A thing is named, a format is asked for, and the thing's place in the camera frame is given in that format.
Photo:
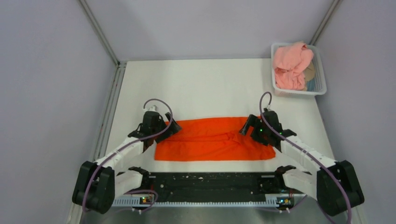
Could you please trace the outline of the orange t-shirt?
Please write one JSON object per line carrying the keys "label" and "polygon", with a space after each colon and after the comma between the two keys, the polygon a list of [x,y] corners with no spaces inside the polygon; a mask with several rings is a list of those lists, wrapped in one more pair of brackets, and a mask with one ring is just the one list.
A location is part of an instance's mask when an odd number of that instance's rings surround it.
{"label": "orange t-shirt", "polygon": [[181,120],[181,130],[156,145],[156,161],[261,161],[275,158],[271,146],[239,133],[247,117]]}

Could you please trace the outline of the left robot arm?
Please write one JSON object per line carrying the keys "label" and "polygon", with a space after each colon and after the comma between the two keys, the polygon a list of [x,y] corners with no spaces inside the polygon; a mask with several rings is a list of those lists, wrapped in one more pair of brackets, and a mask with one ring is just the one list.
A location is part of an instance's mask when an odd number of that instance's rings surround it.
{"label": "left robot arm", "polygon": [[153,143],[160,143],[180,132],[182,127],[165,114],[147,111],[138,127],[127,135],[124,142],[106,156],[84,162],[79,170],[72,202],[100,214],[111,208],[115,198],[136,190],[149,189],[148,171],[132,165],[132,159],[144,153]]}

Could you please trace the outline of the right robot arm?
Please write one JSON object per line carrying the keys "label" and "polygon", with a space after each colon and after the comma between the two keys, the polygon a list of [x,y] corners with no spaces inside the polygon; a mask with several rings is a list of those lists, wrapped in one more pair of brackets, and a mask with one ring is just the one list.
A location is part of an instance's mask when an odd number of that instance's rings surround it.
{"label": "right robot arm", "polygon": [[277,191],[296,189],[315,199],[322,211],[332,217],[365,202],[353,165],[324,156],[303,143],[294,131],[282,128],[275,111],[265,109],[260,117],[249,115],[239,133],[246,135],[249,128],[253,129],[250,137],[254,142],[272,146],[303,168],[279,167],[274,179]]}

